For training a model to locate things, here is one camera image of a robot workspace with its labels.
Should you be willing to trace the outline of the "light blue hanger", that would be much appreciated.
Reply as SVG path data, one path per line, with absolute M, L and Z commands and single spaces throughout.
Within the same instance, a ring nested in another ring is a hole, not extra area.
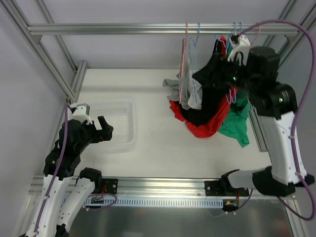
M 195 50 L 195 61 L 194 61 L 194 69 L 195 71 L 197 70 L 197 43 L 198 43 L 198 38 L 200 34 L 200 22 L 198 22 L 198 30 L 197 30 L 197 37 L 194 40 L 192 37 L 189 37 L 189 39 L 192 41 L 192 45 L 194 46 Z M 197 89 L 197 81 L 193 79 L 193 89 L 194 89 L 194 98 L 195 98 L 195 103 L 198 103 L 198 89 Z

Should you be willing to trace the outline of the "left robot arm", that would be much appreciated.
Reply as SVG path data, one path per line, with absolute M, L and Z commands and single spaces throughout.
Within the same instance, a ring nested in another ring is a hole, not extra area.
M 75 188 L 66 201 L 65 192 L 80 163 L 80 155 L 90 144 L 110 141 L 114 128 L 103 116 L 94 122 L 71 119 L 64 122 L 59 139 L 45 159 L 43 186 L 35 215 L 23 234 L 25 237 L 67 237 L 84 201 L 91 195 L 104 195 L 102 172 L 84 168 L 76 179 Z

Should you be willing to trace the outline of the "grey tank top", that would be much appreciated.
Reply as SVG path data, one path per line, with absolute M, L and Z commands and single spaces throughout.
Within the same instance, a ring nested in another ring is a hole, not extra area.
M 164 79 L 162 86 L 167 86 L 173 89 L 171 95 L 167 98 L 171 101 L 178 102 L 183 109 L 188 110 L 191 107 L 188 104 L 189 98 L 191 96 L 191 62 L 189 58 L 185 59 L 184 63 L 184 74 L 180 76 L 178 74 L 177 80 Z

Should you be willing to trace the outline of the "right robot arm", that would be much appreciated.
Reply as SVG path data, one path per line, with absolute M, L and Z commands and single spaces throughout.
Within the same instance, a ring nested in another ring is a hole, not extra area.
M 222 175 L 221 192 L 233 195 L 238 188 L 256 189 L 267 196 L 285 197 L 297 187 L 312 185 L 299 156 L 292 123 L 298 114 L 293 88 L 277 81 L 279 55 L 269 47 L 256 46 L 238 52 L 232 60 L 214 52 L 209 62 L 193 74 L 203 87 L 231 85 L 248 94 L 266 138 L 271 165 L 259 170 L 233 170 Z

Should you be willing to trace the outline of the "white tank top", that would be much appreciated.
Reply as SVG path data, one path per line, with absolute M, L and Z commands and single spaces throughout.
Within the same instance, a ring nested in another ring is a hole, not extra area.
M 191 67 L 191 60 L 187 57 L 187 68 L 189 77 L 189 99 L 188 105 L 191 109 L 201 110 L 202 109 L 202 86 L 193 78 L 193 70 Z

